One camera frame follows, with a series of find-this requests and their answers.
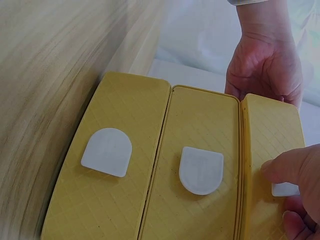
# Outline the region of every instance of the fingernail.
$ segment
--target fingernail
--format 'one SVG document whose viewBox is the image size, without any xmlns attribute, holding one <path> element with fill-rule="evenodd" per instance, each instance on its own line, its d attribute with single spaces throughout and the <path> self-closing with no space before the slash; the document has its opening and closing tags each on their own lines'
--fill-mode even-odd
<svg viewBox="0 0 320 240">
<path fill-rule="evenodd" d="M 273 160 L 269 160 L 269 161 L 266 161 L 264 164 L 262 164 L 261 172 L 265 172 L 268 169 L 269 165 L 272 163 L 272 161 Z"/>
<path fill-rule="evenodd" d="M 284 213 L 282 214 L 282 219 L 284 219 L 284 217 L 285 217 L 285 215 L 287 214 L 287 213 L 290 213 L 290 211 L 284 211 Z"/>
</svg>

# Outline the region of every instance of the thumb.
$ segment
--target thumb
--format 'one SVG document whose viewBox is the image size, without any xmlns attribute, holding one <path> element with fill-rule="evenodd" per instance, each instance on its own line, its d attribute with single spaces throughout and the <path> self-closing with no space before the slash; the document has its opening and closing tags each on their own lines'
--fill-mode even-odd
<svg viewBox="0 0 320 240">
<path fill-rule="evenodd" d="M 287 182 L 297 185 L 310 148 L 312 147 L 293 149 L 265 162 L 261 167 L 262 174 L 274 184 Z"/>
</svg>

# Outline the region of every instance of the white sleeve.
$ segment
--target white sleeve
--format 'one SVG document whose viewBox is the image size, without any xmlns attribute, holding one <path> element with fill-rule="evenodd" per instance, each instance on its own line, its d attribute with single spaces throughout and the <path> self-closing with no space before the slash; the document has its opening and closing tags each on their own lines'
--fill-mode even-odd
<svg viewBox="0 0 320 240">
<path fill-rule="evenodd" d="M 268 0 L 228 0 L 229 3 L 236 6 L 245 5 L 245 4 L 256 4 L 256 3 L 261 3 L 265 1 L 268 1 Z"/>
</svg>

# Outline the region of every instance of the white shield-shaped pad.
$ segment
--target white shield-shaped pad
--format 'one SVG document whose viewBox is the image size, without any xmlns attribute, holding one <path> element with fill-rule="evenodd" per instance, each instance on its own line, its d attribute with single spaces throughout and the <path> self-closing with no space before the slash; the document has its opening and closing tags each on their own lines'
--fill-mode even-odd
<svg viewBox="0 0 320 240">
<path fill-rule="evenodd" d="M 274 197 L 290 197 L 300 195 L 299 187 L 289 182 L 272 184 L 272 195 Z"/>
<path fill-rule="evenodd" d="M 116 177 L 124 177 L 131 153 L 132 144 L 124 132 L 115 128 L 104 128 L 91 136 L 81 165 Z"/>
<path fill-rule="evenodd" d="M 221 153 L 185 146 L 182 150 L 179 177 L 191 193 L 208 195 L 221 184 L 224 156 Z"/>
</svg>

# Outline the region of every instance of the person's arm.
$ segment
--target person's arm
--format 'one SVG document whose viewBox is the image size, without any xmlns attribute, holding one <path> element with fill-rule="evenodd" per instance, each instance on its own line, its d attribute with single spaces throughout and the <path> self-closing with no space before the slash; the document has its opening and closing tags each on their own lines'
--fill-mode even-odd
<svg viewBox="0 0 320 240">
<path fill-rule="evenodd" d="M 287 0 L 234 1 L 242 37 L 226 73 L 225 93 L 252 93 L 300 107 L 303 76 Z"/>
<path fill-rule="evenodd" d="M 287 0 L 268 0 L 236 7 L 242 34 L 268 43 L 294 44 Z"/>
</svg>

